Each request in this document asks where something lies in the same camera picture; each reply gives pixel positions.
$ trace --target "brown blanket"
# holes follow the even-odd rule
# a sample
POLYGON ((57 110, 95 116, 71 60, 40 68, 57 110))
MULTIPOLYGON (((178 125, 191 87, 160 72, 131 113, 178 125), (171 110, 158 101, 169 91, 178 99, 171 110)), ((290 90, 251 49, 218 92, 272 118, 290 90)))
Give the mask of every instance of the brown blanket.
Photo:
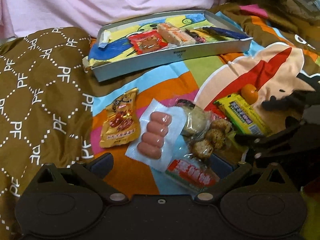
POLYGON ((98 84, 82 68, 90 37, 47 29, 0 47, 0 240, 19 231, 15 202, 43 163, 67 167, 93 158, 92 96, 140 74, 98 84))

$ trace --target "colorful bedsheet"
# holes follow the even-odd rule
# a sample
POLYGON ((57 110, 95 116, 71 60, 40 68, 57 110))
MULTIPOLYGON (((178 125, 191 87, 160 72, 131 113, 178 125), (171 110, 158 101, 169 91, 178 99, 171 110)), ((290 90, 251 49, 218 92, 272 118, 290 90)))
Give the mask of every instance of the colorful bedsheet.
MULTIPOLYGON (((259 100, 253 107, 268 122, 273 132, 279 132, 285 128, 286 116, 299 116, 294 111, 264 111, 260 107, 261 102, 271 95, 278 98, 289 95, 293 89, 319 89, 320 67, 317 64, 319 57, 316 48, 307 42, 301 46, 300 43, 304 41, 297 34, 287 35, 272 27, 273 17, 269 17, 266 10, 258 5, 239 7, 229 4, 224 6, 224 13, 219 11, 216 14, 254 37, 248 52, 163 65, 119 90, 94 99, 92 150, 96 156, 107 151, 113 154, 115 168, 105 180, 129 196, 137 191, 142 194, 182 194, 186 191, 164 174, 125 157, 127 145, 108 150, 99 147, 101 127, 106 116, 104 108, 127 90, 139 88, 137 114, 140 116, 153 98, 168 105, 174 98, 182 97, 194 100, 200 107, 210 110, 214 100, 238 92, 245 84, 252 83, 259 90, 259 100), (237 15, 243 12, 252 15, 237 15)), ((188 153, 182 137, 177 140, 175 149, 178 155, 188 153)))
MULTIPOLYGON (((153 98, 168 104, 184 97, 210 109, 215 98, 252 82, 259 89, 254 108, 274 132, 282 130, 284 118, 297 114, 267 113, 259 103, 293 89, 320 90, 319 29, 255 1, 212 10, 253 37, 248 52, 186 60, 100 84, 91 72, 82 70, 89 41, 79 29, 48 29, 1 46, 0 239, 19 233, 15 202, 43 163, 67 167, 106 152, 99 147, 103 108, 131 87, 140 88, 137 114, 141 115, 153 98)), ((114 157, 114 168, 105 178, 108 184, 128 196, 187 193, 162 174, 125 157, 126 147, 108 149, 114 157)), ((182 138, 175 147, 177 155, 186 151, 182 138)))

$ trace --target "cartoon face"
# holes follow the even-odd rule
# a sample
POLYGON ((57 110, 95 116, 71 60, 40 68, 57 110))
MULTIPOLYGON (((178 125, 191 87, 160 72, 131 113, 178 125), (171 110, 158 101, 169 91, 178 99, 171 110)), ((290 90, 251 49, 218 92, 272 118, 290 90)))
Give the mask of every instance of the cartoon face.
POLYGON ((148 24, 141 26, 138 29, 138 32, 147 32, 147 31, 151 31, 151 30, 156 30, 157 26, 158 26, 157 23, 148 23, 148 24))

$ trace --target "gold snack bag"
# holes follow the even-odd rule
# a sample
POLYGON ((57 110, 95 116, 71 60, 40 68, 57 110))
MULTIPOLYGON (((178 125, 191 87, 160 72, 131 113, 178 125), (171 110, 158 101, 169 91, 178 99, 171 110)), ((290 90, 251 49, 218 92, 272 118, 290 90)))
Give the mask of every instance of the gold snack bag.
POLYGON ((134 105, 138 91, 130 89, 106 107, 108 117, 102 125, 100 147, 110 148, 139 138, 140 123, 134 105))

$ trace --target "wrapped pastry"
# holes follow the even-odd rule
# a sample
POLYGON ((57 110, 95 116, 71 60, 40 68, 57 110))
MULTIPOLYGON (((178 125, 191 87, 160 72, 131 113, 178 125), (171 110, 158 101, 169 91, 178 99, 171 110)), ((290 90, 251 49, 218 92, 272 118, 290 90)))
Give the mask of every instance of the wrapped pastry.
POLYGON ((208 130, 204 137, 211 143, 215 150, 220 150, 226 141, 225 133, 220 129, 208 130))
POLYGON ((214 120, 211 124, 210 124, 210 128, 211 129, 220 129, 222 130, 224 133, 228 133, 230 132, 231 128, 232 128, 232 124, 231 122, 229 122, 226 119, 223 118, 219 118, 214 120))
POLYGON ((171 44, 177 46, 186 46, 196 44, 196 40, 190 35, 180 30, 171 23, 159 23, 157 25, 158 33, 171 44))
POLYGON ((205 112, 189 100, 179 99, 176 106, 180 106, 187 116, 187 121, 181 132, 185 136, 201 134, 211 122, 210 113, 205 112))
POLYGON ((213 146, 207 139, 194 143, 192 147, 192 154, 200 160, 208 159, 213 153, 213 146))

